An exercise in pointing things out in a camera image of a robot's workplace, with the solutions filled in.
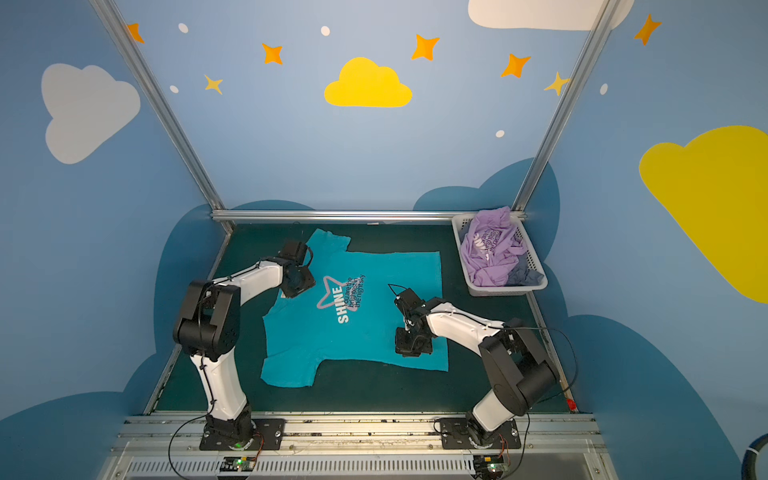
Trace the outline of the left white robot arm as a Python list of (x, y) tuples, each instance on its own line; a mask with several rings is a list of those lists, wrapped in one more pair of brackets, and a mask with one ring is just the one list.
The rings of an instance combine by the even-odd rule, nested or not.
[(235, 361), (241, 307), (276, 288), (285, 297), (295, 298), (314, 287), (313, 257), (306, 243), (291, 240), (275, 256), (234, 274), (193, 281), (188, 286), (172, 337), (196, 367), (208, 402), (201, 449), (261, 447), (262, 435), (252, 419)]

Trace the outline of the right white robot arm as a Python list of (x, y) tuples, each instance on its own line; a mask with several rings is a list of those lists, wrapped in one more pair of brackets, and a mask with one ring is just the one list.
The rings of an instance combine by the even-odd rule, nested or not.
[(467, 414), (477, 444), (529, 413), (560, 382), (554, 360), (531, 328), (479, 317), (441, 298), (425, 301), (411, 289), (397, 293), (394, 305), (404, 321), (395, 333), (397, 354), (429, 355), (433, 341), (444, 338), (480, 357), (490, 391)]

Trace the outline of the teal printed t-shirt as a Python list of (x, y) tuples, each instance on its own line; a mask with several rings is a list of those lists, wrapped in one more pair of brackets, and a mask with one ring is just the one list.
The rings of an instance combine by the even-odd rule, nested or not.
[(360, 360), (406, 368), (449, 368), (444, 339), (433, 351), (404, 357), (395, 351), (403, 317), (393, 286), (413, 289), (424, 300), (442, 295), (442, 265), (437, 252), (351, 252), (350, 238), (317, 229), (308, 240), (314, 254), (314, 287), (295, 298), (277, 298), (264, 316), (266, 357), (261, 378), (275, 387), (313, 385), (326, 360)]

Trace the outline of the white plastic laundry basket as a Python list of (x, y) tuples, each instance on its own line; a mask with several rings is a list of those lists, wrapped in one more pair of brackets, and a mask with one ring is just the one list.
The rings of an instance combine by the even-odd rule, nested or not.
[(548, 285), (522, 220), (509, 208), (455, 215), (452, 227), (472, 296), (525, 295)]

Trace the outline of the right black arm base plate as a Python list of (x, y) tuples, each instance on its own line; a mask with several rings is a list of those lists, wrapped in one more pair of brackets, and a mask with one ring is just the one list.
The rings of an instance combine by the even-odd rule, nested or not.
[(521, 433), (514, 420), (492, 431), (484, 430), (474, 420), (442, 417), (433, 422), (444, 450), (492, 450), (522, 448)]

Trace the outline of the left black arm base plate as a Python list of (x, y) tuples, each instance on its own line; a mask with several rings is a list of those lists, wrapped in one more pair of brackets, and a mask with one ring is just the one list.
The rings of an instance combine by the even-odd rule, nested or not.
[(276, 451), (281, 447), (285, 425), (286, 421), (281, 418), (213, 419), (206, 422), (199, 449), (218, 452)]

